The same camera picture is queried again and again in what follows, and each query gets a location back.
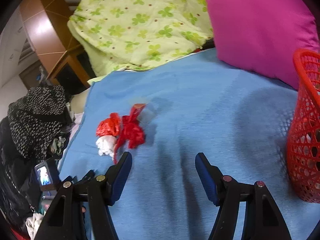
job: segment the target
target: green patterned cloth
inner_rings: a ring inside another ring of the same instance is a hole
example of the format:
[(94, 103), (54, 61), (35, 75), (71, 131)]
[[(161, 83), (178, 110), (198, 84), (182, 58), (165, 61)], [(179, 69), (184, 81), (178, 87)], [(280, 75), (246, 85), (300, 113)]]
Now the green patterned cloth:
[(81, 0), (68, 27), (98, 77), (155, 68), (212, 37), (205, 0)]

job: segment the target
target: blue sheet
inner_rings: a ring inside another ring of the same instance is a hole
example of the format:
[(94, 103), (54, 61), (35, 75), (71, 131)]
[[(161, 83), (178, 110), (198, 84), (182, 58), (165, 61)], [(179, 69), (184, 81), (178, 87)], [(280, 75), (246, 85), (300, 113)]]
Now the blue sheet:
[[(90, 89), (60, 177), (80, 179), (90, 169), (104, 174), (112, 161), (98, 156), (99, 122), (111, 112), (129, 114), (133, 103), (147, 100), (141, 114), (146, 142), (130, 150), (131, 173), (110, 208), (119, 239), (208, 238), (218, 208), (196, 173), (195, 156), (204, 152), (212, 165), (239, 182), (263, 180), (292, 239), (304, 240), (320, 219), (320, 205), (300, 200), (286, 173), (286, 135), (296, 98), (297, 92), (281, 81), (220, 62), (215, 49), (148, 72), (112, 72)], [(241, 238), (243, 220), (244, 203), (234, 239)]]

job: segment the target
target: red plastic bag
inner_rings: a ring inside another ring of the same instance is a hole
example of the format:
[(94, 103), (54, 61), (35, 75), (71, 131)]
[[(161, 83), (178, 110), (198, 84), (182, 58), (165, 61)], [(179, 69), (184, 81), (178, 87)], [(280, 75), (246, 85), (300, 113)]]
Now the red plastic bag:
[(122, 117), (123, 129), (115, 147), (115, 154), (126, 140), (129, 140), (129, 149), (134, 149), (145, 142), (144, 132), (137, 120), (137, 117), (145, 106), (146, 104), (135, 104), (131, 108), (130, 115), (124, 115)]
[(120, 133), (120, 117), (118, 113), (111, 113), (110, 118), (103, 120), (99, 123), (96, 136), (112, 135), (118, 136)]

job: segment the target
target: metal screw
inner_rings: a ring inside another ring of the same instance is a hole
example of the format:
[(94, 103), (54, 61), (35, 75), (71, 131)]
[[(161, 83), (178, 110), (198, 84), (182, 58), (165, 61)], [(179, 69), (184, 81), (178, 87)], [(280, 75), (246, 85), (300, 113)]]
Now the metal screw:
[(70, 181), (66, 181), (65, 183), (63, 183), (63, 187), (67, 188), (70, 187), (72, 185), (72, 183)]
[(106, 176), (104, 176), (104, 175), (98, 175), (98, 176), (96, 177), (96, 180), (97, 180), (97, 181), (103, 181), (103, 180), (105, 180), (105, 178), (106, 178)]
[(232, 181), (232, 177), (229, 176), (229, 175), (224, 175), (224, 176), (222, 177), (222, 179), (223, 179), (224, 181), (226, 181), (226, 182)]
[(264, 187), (264, 182), (262, 180), (257, 181), (258, 187)]

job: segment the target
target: pillow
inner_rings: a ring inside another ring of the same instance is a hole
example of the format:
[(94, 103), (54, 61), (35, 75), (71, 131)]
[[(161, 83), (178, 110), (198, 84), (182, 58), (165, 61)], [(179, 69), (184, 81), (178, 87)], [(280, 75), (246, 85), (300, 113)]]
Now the pillow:
[(302, 0), (207, 0), (218, 58), (298, 89), (292, 56), (319, 50), (315, 18)]

